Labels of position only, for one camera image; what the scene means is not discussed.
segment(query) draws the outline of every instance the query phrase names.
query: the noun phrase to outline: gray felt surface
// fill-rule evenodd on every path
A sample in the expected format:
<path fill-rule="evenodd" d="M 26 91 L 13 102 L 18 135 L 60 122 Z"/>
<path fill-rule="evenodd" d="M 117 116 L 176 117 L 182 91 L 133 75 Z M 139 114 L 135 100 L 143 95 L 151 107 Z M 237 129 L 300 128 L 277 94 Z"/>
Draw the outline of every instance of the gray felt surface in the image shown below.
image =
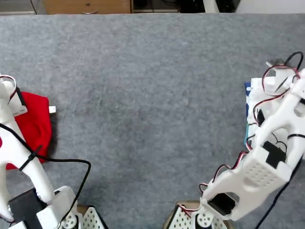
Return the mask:
<path fill-rule="evenodd" d="M 305 48 L 305 15 L 138 14 L 0 17 L 0 71 L 57 106 L 51 155 L 92 171 L 80 203 L 110 229 L 159 229 L 178 200 L 199 199 L 244 149 L 244 81 Z M 76 191 L 85 166 L 46 163 Z M 303 228 L 305 167 L 264 229 Z M 31 187 L 7 175 L 16 195 Z M 235 223 L 254 228 L 270 205 Z"/>

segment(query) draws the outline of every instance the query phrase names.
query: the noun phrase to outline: wooden drawer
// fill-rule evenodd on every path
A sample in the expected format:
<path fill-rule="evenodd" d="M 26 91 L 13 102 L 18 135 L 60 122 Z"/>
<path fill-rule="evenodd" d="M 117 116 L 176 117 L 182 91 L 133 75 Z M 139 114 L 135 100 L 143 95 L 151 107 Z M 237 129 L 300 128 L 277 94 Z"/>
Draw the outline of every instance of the wooden drawer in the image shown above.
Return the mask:
<path fill-rule="evenodd" d="M 131 0 L 44 0 L 48 14 L 131 13 Z"/>

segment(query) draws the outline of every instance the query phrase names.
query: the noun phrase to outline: black wire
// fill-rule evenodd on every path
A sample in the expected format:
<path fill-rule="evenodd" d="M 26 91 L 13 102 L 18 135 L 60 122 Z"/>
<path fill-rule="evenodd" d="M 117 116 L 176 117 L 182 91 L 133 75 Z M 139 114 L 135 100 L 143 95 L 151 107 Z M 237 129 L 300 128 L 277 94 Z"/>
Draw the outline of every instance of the black wire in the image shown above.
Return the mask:
<path fill-rule="evenodd" d="M 162 2 L 168 6 L 177 6 L 178 5 L 178 3 L 176 1 L 162 0 Z"/>
<path fill-rule="evenodd" d="M 300 56 L 301 56 L 301 57 L 300 57 L 299 64 L 298 64 L 297 67 L 296 67 L 297 70 L 299 70 L 300 67 L 301 67 L 301 64 L 302 64 L 302 62 L 303 62 L 303 59 L 304 59 L 304 54 L 303 54 L 303 52 L 301 52 L 301 51 L 292 53 L 292 54 L 287 58 L 287 60 L 285 60 L 284 65 L 287 65 L 288 62 L 289 62 L 295 55 L 298 55 L 298 54 L 300 54 Z"/>
<path fill-rule="evenodd" d="M 279 140 L 277 139 L 277 137 L 275 136 L 274 133 L 271 133 L 271 134 L 273 135 L 273 137 L 275 137 L 275 139 L 276 139 L 276 144 L 277 144 L 277 143 L 282 143 L 282 144 L 284 144 L 284 146 L 285 146 L 285 153 L 287 153 L 287 145 L 285 144 L 285 142 L 279 141 Z"/>
<path fill-rule="evenodd" d="M 300 165 L 302 162 L 302 158 L 299 160 L 299 162 L 297 163 L 296 167 L 294 168 L 294 170 L 292 171 L 290 180 L 282 187 L 282 189 L 277 193 L 277 195 L 275 196 L 272 205 L 269 207 L 269 209 L 266 211 L 266 213 L 264 214 L 264 216 L 261 218 L 261 220 L 258 222 L 258 224 L 256 225 L 255 229 L 258 229 L 261 224 L 263 223 L 263 221 L 267 218 L 267 216 L 269 215 L 269 213 L 271 212 L 271 210 L 273 209 L 273 207 L 275 206 L 277 200 L 279 199 L 279 197 L 281 196 L 282 192 L 284 192 L 284 190 L 288 187 L 288 185 L 290 184 L 290 181 L 292 180 L 292 178 L 295 176 L 295 173 L 297 172 L 297 170 L 299 169 Z"/>
<path fill-rule="evenodd" d="M 291 135 L 288 135 L 287 139 L 291 138 L 291 137 L 302 137 L 302 138 L 305 138 L 305 135 L 301 135 L 301 134 L 291 134 Z"/>
<path fill-rule="evenodd" d="M 32 5 L 32 7 L 33 7 L 33 10 L 34 10 L 35 14 L 37 15 L 37 11 L 36 11 L 36 9 L 35 9 L 35 7 L 34 7 L 33 0 L 30 0 L 30 2 L 31 2 L 31 5 Z"/>
<path fill-rule="evenodd" d="M 151 5 L 151 7 L 152 7 L 152 12 L 154 13 L 154 8 L 153 8 L 153 0 L 149 0 L 149 3 L 150 3 L 150 5 Z"/>
<path fill-rule="evenodd" d="M 13 134 L 15 136 L 15 138 L 17 138 L 17 140 L 28 150 L 30 151 L 31 154 L 34 153 L 34 150 L 32 150 L 29 145 L 14 131 L 12 130 L 11 128 L 5 126 L 4 124 L 0 123 L 0 127 L 9 131 L 11 134 Z M 81 182 L 81 185 L 77 191 L 77 194 L 75 195 L 75 198 L 71 204 L 71 207 L 69 209 L 69 211 L 62 217 L 61 221 L 63 221 L 67 215 L 69 214 L 69 212 L 72 210 L 75 202 L 77 201 L 79 195 L 81 194 L 81 190 L 86 182 L 86 179 L 90 173 L 90 169 L 91 169 L 91 163 L 89 161 L 86 161 L 86 160 L 81 160 L 81 159 L 55 159 L 55 158 L 50 158 L 50 157 L 46 157 L 46 156 L 40 156 L 40 155 L 36 155 L 36 157 L 38 158 L 41 158 L 41 159 L 44 159 L 44 160 L 47 160 L 47 161 L 52 161 L 52 162 L 79 162 L 79 163 L 85 163 L 88 165 L 88 168 L 87 168 L 87 171 L 86 171 L 86 174 Z"/>

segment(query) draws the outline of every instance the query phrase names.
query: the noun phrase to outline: red towel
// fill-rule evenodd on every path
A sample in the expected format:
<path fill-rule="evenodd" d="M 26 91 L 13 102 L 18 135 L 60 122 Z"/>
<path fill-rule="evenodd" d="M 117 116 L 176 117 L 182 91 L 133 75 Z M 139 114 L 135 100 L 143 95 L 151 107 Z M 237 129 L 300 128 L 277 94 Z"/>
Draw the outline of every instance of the red towel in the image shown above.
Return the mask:
<path fill-rule="evenodd" d="M 42 146 L 39 155 L 46 156 L 52 136 L 52 128 L 49 113 L 49 100 L 28 92 L 22 92 L 28 112 L 15 117 L 15 120 L 25 138 L 27 144 L 33 149 Z M 6 169 L 16 168 L 8 164 Z"/>

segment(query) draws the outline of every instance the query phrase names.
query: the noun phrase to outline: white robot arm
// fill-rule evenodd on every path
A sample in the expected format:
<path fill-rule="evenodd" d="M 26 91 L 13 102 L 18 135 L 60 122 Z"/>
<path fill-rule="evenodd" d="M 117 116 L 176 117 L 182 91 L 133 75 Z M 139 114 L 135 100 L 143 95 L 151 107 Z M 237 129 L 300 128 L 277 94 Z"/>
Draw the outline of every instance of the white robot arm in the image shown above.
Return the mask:
<path fill-rule="evenodd" d="M 22 139 L 22 133 L 8 106 L 10 95 L 7 93 L 3 83 L 0 83 L 0 124 L 14 130 Z M 20 168 L 30 156 L 29 151 L 7 130 L 0 128 L 0 214 L 8 221 L 13 218 L 8 210 L 8 201 L 10 194 L 6 188 L 6 170 L 7 163 Z M 40 198 L 48 203 L 54 198 L 54 189 L 45 174 L 41 163 L 37 158 L 31 160 L 22 170 L 29 176 Z"/>
<path fill-rule="evenodd" d="M 0 216 L 14 223 L 10 229 L 82 229 L 87 220 L 85 228 L 107 228 L 95 208 L 89 208 L 84 216 L 77 211 L 75 194 L 70 187 L 54 190 L 40 161 L 24 141 L 8 105 L 15 94 L 16 82 L 8 75 L 0 75 L 0 80 L 2 78 L 13 80 L 15 85 L 0 81 Z M 28 175 L 35 189 L 11 199 L 6 187 L 7 163 Z"/>
<path fill-rule="evenodd" d="M 238 220 L 290 180 L 305 152 L 305 70 L 298 74 L 299 79 L 290 84 L 279 107 L 260 123 L 254 147 L 247 156 L 234 169 L 224 171 L 207 184 L 197 214 Z M 288 132 L 287 152 L 267 141 L 280 128 Z"/>

